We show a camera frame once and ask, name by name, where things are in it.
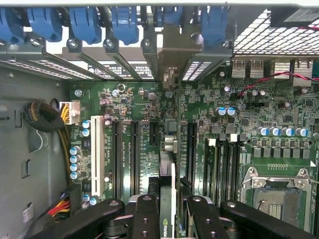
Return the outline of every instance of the black pcie slot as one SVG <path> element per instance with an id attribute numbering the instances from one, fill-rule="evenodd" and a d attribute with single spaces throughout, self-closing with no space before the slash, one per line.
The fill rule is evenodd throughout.
<path id="1" fill-rule="evenodd" d="M 189 122 L 187 124 L 187 152 L 186 152 L 186 174 L 189 182 L 193 185 L 195 183 L 195 169 L 196 169 L 196 135 L 197 124 Z"/>
<path id="2" fill-rule="evenodd" d="M 159 143 L 159 123 L 156 121 L 150 122 L 150 145 L 157 146 Z"/>
<path id="3" fill-rule="evenodd" d="M 122 152 L 122 122 L 114 121 L 112 122 L 112 146 L 113 146 L 113 197 L 121 199 L 123 196 L 123 152 Z"/>
<path id="4" fill-rule="evenodd" d="M 140 193 L 141 127 L 139 121 L 131 122 L 131 196 Z"/>

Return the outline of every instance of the blue plastic clip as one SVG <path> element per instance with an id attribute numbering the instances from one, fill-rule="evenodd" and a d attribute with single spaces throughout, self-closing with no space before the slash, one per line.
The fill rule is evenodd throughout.
<path id="1" fill-rule="evenodd" d="M 207 13 L 207 7 L 202 9 L 201 24 L 205 46 L 211 47 L 225 40 L 227 15 L 227 7 L 210 6 L 209 13 Z"/>
<path id="2" fill-rule="evenodd" d="M 16 45 L 25 42 L 22 21 L 10 7 L 0 7 L 0 39 Z"/>
<path id="3" fill-rule="evenodd" d="M 102 41 L 102 30 L 96 7 L 70 7 L 70 21 L 74 36 L 88 44 Z"/>
<path id="4" fill-rule="evenodd" d="M 111 11 L 114 36 L 126 46 L 137 43 L 140 31 L 136 6 L 113 6 Z"/>
<path id="5" fill-rule="evenodd" d="M 62 22 L 56 9 L 34 7 L 28 8 L 27 13 L 33 32 L 49 42 L 62 40 Z"/>

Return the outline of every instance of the yellow wire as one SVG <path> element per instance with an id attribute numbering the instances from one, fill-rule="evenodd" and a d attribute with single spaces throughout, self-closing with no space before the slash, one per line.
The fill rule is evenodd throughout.
<path id="1" fill-rule="evenodd" d="M 62 209 L 59 212 L 57 212 L 56 214 L 53 214 L 52 216 L 55 217 L 55 215 L 57 215 L 58 213 L 67 213 L 69 211 L 70 211 L 70 209 Z"/>

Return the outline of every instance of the white power connector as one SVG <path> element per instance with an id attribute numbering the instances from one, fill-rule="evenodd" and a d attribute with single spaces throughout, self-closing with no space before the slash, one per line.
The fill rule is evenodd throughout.
<path id="1" fill-rule="evenodd" d="M 69 108 L 69 112 L 67 115 L 69 116 L 69 120 L 65 122 L 67 125 L 75 124 L 78 125 L 80 123 L 80 102 L 60 102 L 59 108 L 61 110 L 63 105 L 67 105 Z"/>

